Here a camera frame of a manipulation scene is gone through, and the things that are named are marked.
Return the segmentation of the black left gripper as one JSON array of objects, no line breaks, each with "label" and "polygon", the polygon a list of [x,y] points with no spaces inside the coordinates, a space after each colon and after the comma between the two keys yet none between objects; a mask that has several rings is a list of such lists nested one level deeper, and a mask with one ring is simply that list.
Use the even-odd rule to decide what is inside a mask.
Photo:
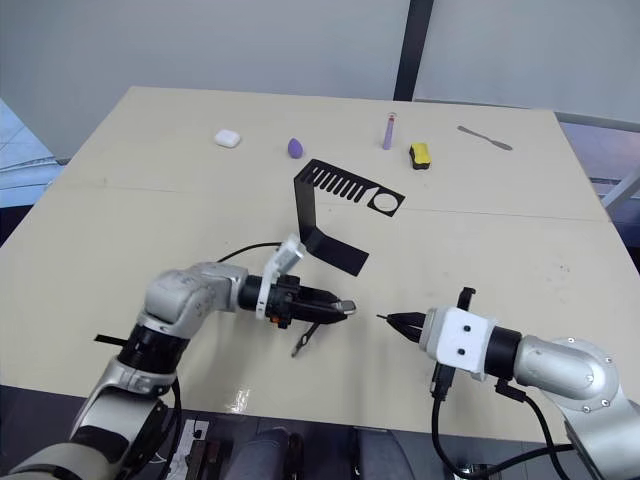
[{"label": "black left gripper", "polygon": [[317,324],[334,324],[347,319],[347,315],[331,306],[303,308],[297,305],[313,303],[320,306],[339,304],[342,300],[335,294],[316,288],[302,288],[300,278],[282,275],[271,285],[267,300],[267,319],[279,329],[287,329],[293,320]]}]

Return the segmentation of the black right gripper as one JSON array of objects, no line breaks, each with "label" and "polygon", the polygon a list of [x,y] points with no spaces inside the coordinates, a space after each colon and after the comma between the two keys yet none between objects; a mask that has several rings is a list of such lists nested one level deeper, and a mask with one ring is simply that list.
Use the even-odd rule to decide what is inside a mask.
[{"label": "black right gripper", "polygon": [[[457,307],[469,308],[475,294],[475,288],[464,287],[459,294]],[[419,342],[425,317],[426,314],[421,312],[392,313],[387,315],[387,322],[395,325],[395,329],[409,341]]]}]

